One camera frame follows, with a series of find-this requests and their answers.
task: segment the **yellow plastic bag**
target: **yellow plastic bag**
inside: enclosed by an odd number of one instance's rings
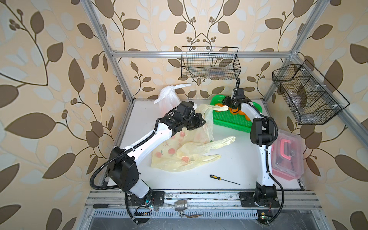
[[[152,167],[170,172],[180,172],[213,162],[221,155],[205,155],[211,149],[218,149],[235,141],[234,136],[213,141],[212,110],[225,111],[227,106],[199,105],[196,113],[202,113],[206,124],[189,131],[184,128],[169,140],[163,142],[152,151]]]

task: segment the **mounting plate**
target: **mounting plate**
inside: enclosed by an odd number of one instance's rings
[[[259,208],[259,206],[257,206],[254,203],[254,197],[253,197],[254,192],[240,192],[239,193],[239,199],[241,202],[241,206],[243,208]],[[280,207],[280,202],[277,200],[272,200],[271,203],[271,207],[272,208],[279,208]]]
[[[131,202],[130,204],[131,206],[140,206],[140,204],[135,202],[136,198],[137,196],[134,194],[128,195],[128,202]],[[154,199],[153,206],[162,206],[165,200],[165,192],[164,191],[153,191],[152,198]]]

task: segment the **pink handle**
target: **pink handle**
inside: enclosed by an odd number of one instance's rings
[[[281,143],[280,143],[280,154],[283,158],[285,159],[288,159],[288,160],[291,160],[291,157],[290,156],[286,156],[284,154],[284,143],[290,143],[291,141],[290,140],[287,140],[287,139],[281,139]]]

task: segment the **wire basket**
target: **wire basket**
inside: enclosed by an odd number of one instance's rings
[[[302,65],[292,64],[274,70],[272,80],[299,125],[323,125],[350,103],[318,69],[306,61]],[[318,71],[323,83],[311,74],[312,70]]]
[[[237,80],[241,71],[237,47],[181,47],[181,76]]]

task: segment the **yellow screwdriver handle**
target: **yellow screwdriver handle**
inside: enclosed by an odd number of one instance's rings
[[[213,179],[218,179],[218,180],[221,180],[221,177],[217,177],[215,175],[209,175],[209,177],[213,178]]]

